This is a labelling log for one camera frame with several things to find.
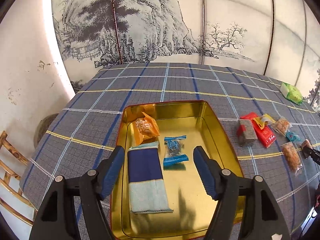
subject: yellow wrapper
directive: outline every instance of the yellow wrapper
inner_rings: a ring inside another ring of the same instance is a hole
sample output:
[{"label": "yellow wrapper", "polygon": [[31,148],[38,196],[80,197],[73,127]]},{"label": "yellow wrapper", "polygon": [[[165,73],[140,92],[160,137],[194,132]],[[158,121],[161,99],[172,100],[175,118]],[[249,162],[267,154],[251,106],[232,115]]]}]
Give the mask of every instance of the yellow wrapper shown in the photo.
[{"label": "yellow wrapper", "polygon": [[262,130],[266,125],[270,125],[275,123],[276,121],[268,114],[264,114],[261,117],[255,117],[253,119],[257,125],[259,126],[259,128]]}]

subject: yellow stripe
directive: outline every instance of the yellow stripe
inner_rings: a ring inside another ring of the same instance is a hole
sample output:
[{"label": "yellow stripe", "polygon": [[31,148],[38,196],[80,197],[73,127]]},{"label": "yellow stripe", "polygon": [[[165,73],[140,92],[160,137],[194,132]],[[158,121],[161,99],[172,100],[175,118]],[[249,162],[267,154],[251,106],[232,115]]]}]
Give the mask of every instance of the yellow stripe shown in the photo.
[{"label": "yellow stripe", "polygon": [[[142,66],[142,67],[127,67],[128,68],[145,68],[146,66]],[[148,68],[167,68],[167,66],[160,66],[160,67],[156,67],[156,66],[148,66]],[[115,70],[115,69],[125,69],[124,67],[123,68],[110,68],[110,69],[101,69],[99,70],[98,72],[100,71],[107,71],[107,70]]]},{"label": "yellow stripe", "polygon": [[57,133],[54,133],[54,132],[51,132],[51,131],[46,131],[46,133],[51,134],[51,135],[53,135],[55,137],[58,137],[58,138],[61,138],[61,139],[65,139],[65,140],[68,140],[68,141],[72,141],[72,142],[75,142],[75,143],[79,143],[79,144],[82,144],[82,145],[91,146],[91,147],[95,147],[95,148],[98,148],[98,149],[104,149],[104,150],[109,150],[109,151],[113,151],[114,150],[114,148],[109,147],[109,146],[104,146],[104,145],[99,145],[99,144],[95,144],[95,143],[91,143],[91,142],[81,141],[81,140],[78,140],[78,139],[75,139],[75,138],[70,138],[70,137],[67,137],[67,136],[64,136],[64,135],[60,135],[60,134],[57,134]]},{"label": "yellow stripe", "polygon": [[[312,147],[316,147],[320,145],[320,143],[312,145]],[[261,158],[270,158],[270,157],[275,157],[275,156],[280,156],[282,155],[282,152],[277,152],[277,153],[267,153],[267,154],[261,154],[261,155],[254,155],[253,158],[255,159],[261,159]],[[250,160],[252,157],[251,156],[239,156],[238,160]]]},{"label": "yellow stripe", "polygon": [[[254,155],[254,159],[262,159],[262,158],[270,158],[270,157],[276,157],[282,155],[281,152],[278,153],[269,153],[269,154],[263,154],[263,155]],[[251,156],[239,156],[238,160],[250,160],[252,159]]]},{"label": "yellow stripe", "polygon": [[[186,68],[186,69],[189,69],[189,67],[169,67],[169,68]],[[192,69],[211,71],[211,69],[203,69],[203,68],[192,68]],[[274,84],[274,85],[276,85],[276,86],[280,86],[280,85],[275,84],[275,83],[273,83],[273,82],[271,82],[271,81],[267,81],[267,80],[263,80],[263,79],[259,79],[259,78],[254,78],[254,77],[250,77],[250,76],[245,76],[245,75],[241,75],[241,74],[238,74],[238,73],[235,73],[235,72],[220,71],[220,70],[213,70],[213,71],[214,71],[214,72],[220,72],[220,73],[226,73],[226,74],[236,74],[236,75],[238,75],[238,76],[249,77],[249,78],[253,78],[253,79],[259,80],[259,81],[271,83],[271,84]]]},{"label": "yellow stripe", "polygon": [[[89,91],[79,91],[78,93],[103,92],[103,91],[104,90],[89,90]],[[112,90],[110,89],[110,90],[106,90],[106,92],[118,92],[118,91],[162,92],[161,90],[148,90],[148,89],[112,89]],[[212,94],[212,93],[183,91],[183,90],[165,90],[165,92],[167,92],[167,93],[199,94],[199,95],[216,96],[216,97],[227,97],[226,95],[222,95],[222,94]],[[263,102],[272,102],[272,103],[275,103],[275,104],[287,106],[287,107],[292,108],[292,109],[297,109],[297,110],[301,110],[301,111],[305,111],[305,112],[309,112],[309,113],[315,113],[314,111],[309,111],[309,110],[302,109],[302,108],[297,108],[297,107],[294,107],[294,106],[288,106],[288,105],[285,105],[283,103],[279,103],[279,102],[272,101],[272,100],[269,100],[269,99],[245,98],[245,97],[237,97],[237,96],[231,96],[231,95],[228,95],[228,97],[229,98],[238,98],[238,99],[243,99],[243,100],[257,100],[257,101],[263,101]]]},{"label": "yellow stripe", "polygon": [[[148,68],[166,68],[167,66],[160,66],[160,67],[156,67],[156,66],[148,66]],[[145,66],[141,66],[141,67],[127,67],[127,68],[145,68]],[[189,67],[170,67],[169,68],[185,68],[185,69],[189,69]],[[110,68],[110,69],[101,69],[100,71],[107,71],[107,70],[114,70],[114,69],[124,69],[124,68]],[[212,71],[211,69],[203,69],[203,68],[192,68],[192,69],[196,69],[196,70],[205,70],[205,71]],[[220,72],[220,73],[226,73],[226,74],[236,74],[238,76],[242,76],[242,77],[249,77],[249,78],[253,78],[259,81],[263,81],[263,82],[267,82],[267,83],[271,83],[274,84],[276,86],[280,86],[278,84],[275,84],[271,81],[267,81],[267,80],[263,80],[263,79],[259,79],[259,78],[254,78],[254,77],[250,77],[250,76],[245,76],[245,75],[241,75],[235,72],[228,72],[228,71],[220,71],[220,70],[213,70],[214,72]]]},{"label": "yellow stripe", "polygon": [[[162,92],[162,90],[151,90],[151,89],[108,89],[106,90],[106,92],[118,92],[118,91]],[[89,92],[104,92],[104,90],[87,90],[87,91],[79,91],[78,93],[89,93]]]}]

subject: chair backrest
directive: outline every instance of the chair backrest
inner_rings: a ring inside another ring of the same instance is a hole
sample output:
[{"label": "chair backrest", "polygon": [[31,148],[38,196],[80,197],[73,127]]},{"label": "chair backrest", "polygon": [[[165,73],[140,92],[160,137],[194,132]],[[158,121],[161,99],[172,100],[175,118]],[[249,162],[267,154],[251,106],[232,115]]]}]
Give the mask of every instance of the chair backrest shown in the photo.
[{"label": "chair backrest", "polygon": [[[29,161],[20,153],[16,148],[14,148],[8,141],[7,141],[7,133],[5,131],[2,132],[0,135],[0,149],[1,147],[5,147],[14,157],[16,157],[17,160],[22,162],[23,164],[27,165]],[[9,186],[9,182],[11,177],[14,177],[16,180],[20,180],[21,177],[16,174],[12,169],[10,169],[3,161],[0,160],[0,166],[5,170],[4,178],[0,178],[0,184],[8,190],[12,195],[14,195],[16,198],[18,198],[20,201],[25,203],[26,205],[34,208],[34,215],[33,220],[26,218],[25,216],[21,215],[19,212],[17,212],[15,209],[13,209],[10,205],[8,205],[2,198],[0,198],[0,205],[2,205],[6,210],[8,210],[11,214],[16,216],[17,218],[21,219],[23,222],[33,225],[33,221],[35,219],[35,216],[37,214],[36,208],[31,204],[31,202],[22,196],[22,190],[19,188],[18,192],[13,190]]]}]

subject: blue plaid pattern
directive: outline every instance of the blue plaid pattern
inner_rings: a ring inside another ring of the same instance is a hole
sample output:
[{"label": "blue plaid pattern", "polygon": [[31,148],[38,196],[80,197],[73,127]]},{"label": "blue plaid pattern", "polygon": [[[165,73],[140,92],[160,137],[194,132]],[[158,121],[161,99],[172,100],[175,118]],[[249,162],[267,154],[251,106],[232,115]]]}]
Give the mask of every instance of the blue plaid pattern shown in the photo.
[{"label": "blue plaid pattern", "polygon": [[[236,137],[239,116],[252,111],[268,113],[275,118],[286,117],[293,125],[292,131],[319,149],[320,119],[308,103],[297,106],[286,100],[279,91],[280,85],[278,80],[255,73],[208,65],[138,63],[103,68],[51,124],[20,187],[39,208],[55,176],[81,176],[110,156],[126,106],[202,99],[211,105],[224,127],[244,176],[259,174],[265,178],[292,232],[313,206],[319,167],[310,158],[302,159],[304,172],[295,177],[280,153],[279,146],[287,142],[284,137],[277,134],[277,141],[267,149],[259,142],[239,147]],[[75,200],[80,234],[82,239],[88,239],[80,200]],[[103,207],[109,217],[109,196]],[[235,225],[233,234],[239,228]]]}]

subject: blue gripper pad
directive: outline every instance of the blue gripper pad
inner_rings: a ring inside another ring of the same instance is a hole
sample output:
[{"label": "blue gripper pad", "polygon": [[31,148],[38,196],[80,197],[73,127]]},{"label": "blue gripper pad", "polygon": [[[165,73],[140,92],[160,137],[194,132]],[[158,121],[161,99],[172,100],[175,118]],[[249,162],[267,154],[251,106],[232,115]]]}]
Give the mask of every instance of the blue gripper pad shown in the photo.
[{"label": "blue gripper pad", "polygon": [[109,169],[104,176],[102,191],[100,193],[102,198],[105,198],[107,195],[112,193],[113,186],[116,183],[119,172],[124,163],[124,149],[122,147],[116,148],[113,153],[115,153],[116,156],[114,156],[112,163],[110,164]]},{"label": "blue gripper pad", "polygon": [[203,148],[201,146],[197,146],[193,150],[193,161],[196,165],[207,195],[211,196],[212,199],[217,200],[218,194],[215,190],[216,182],[204,158],[209,159]]}]

